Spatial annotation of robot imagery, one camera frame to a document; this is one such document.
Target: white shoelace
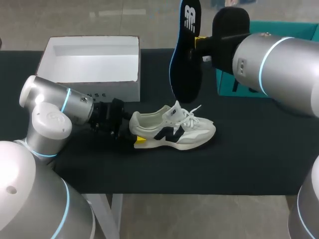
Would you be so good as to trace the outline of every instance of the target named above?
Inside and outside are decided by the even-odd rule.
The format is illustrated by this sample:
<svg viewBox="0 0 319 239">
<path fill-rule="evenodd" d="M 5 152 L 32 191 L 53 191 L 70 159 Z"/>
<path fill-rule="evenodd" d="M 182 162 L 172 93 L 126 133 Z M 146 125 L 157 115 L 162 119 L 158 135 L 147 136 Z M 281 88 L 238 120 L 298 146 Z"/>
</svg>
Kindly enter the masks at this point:
<svg viewBox="0 0 319 239">
<path fill-rule="evenodd" d="M 188 112 L 187 110 L 185 109 L 181 109 L 183 114 L 186 116 L 185 119 L 183 119 L 181 122 L 177 123 L 177 125 L 181 125 L 183 124 L 184 126 L 186 127 L 191 127 L 193 128 L 194 125 L 198 124 L 199 123 L 199 119 L 197 117 L 194 116 L 194 111 L 197 110 L 199 107 L 191 110 L 190 112 Z"/>
</svg>

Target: concrete floor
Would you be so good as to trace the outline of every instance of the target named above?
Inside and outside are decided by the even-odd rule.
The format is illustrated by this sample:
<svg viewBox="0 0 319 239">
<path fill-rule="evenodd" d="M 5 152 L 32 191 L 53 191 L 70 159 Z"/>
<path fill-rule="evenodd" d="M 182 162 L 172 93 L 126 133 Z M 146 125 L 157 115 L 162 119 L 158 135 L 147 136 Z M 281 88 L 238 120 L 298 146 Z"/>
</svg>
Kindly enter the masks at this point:
<svg viewBox="0 0 319 239">
<path fill-rule="evenodd" d="M 211 34 L 213 1 L 201 0 L 203 36 Z M 142 48 L 174 48 L 178 5 L 179 0 L 0 0 L 2 50 L 43 50 L 49 37 L 63 35 L 139 35 Z M 318 0 L 258 0 L 242 7 L 252 20 L 319 22 Z M 284 196 L 125 195 L 121 238 L 288 239 L 288 214 Z"/>
</svg>

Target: white sneaker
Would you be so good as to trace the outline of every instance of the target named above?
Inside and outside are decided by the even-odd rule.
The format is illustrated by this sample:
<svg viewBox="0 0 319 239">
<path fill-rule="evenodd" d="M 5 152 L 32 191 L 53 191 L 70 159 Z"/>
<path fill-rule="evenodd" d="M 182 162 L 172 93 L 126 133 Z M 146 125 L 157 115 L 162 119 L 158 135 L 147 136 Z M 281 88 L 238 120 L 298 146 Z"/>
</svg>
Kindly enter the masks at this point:
<svg viewBox="0 0 319 239">
<path fill-rule="evenodd" d="M 216 127 L 212 121 L 194 116 L 193 112 L 199 107 L 188 112 L 176 101 L 172 108 L 164 106 L 155 113 L 134 112 L 130 120 L 130 131 L 146 139 L 136 143 L 135 148 L 166 145 L 188 150 L 206 143 L 214 136 Z"/>
</svg>

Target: shoe tongue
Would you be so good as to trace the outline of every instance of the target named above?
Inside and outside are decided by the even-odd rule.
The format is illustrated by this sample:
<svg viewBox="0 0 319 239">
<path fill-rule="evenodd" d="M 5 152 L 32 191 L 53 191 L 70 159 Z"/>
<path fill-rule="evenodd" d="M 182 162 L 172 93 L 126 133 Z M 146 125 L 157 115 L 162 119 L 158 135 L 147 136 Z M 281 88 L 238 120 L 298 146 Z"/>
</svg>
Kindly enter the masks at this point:
<svg viewBox="0 0 319 239">
<path fill-rule="evenodd" d="M 175 105 L 170 108 L 169 111 L 163 114 L 163 119 L 167 119 L 172 122 L 181 122 L 183 119 L 185 119 L 185 115 L 178 101 L 176 101 Z"/>
</svg>

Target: black table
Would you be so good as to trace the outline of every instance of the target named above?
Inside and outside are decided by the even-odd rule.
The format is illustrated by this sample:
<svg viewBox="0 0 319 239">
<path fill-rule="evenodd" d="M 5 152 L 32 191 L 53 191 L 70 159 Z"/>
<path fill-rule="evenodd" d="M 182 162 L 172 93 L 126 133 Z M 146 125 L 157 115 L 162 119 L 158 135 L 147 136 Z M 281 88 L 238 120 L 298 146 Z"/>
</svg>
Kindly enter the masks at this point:
<svg viewBox="0 0 319 239">
<path fill-rule="evenodd" d="M 0 140 L 26 136 L 28 113 L 18 104 L 42 52 L 0 52 Z M 173 105 L 168 81 L 171 49 L 142 50 L 140 103 L 128 111 L 154 112 Z M 56 172 L 80 193 L 296 194 L 319 154 L 319 120 L 292 116 L 270 99 L 217 95 L 214 69 L 204 65 L 196 116 L 217 132 L 192 151 L 156 148 L 127 152 L 103 136 L 79 130 L 56 158 Z"/>
</svg>

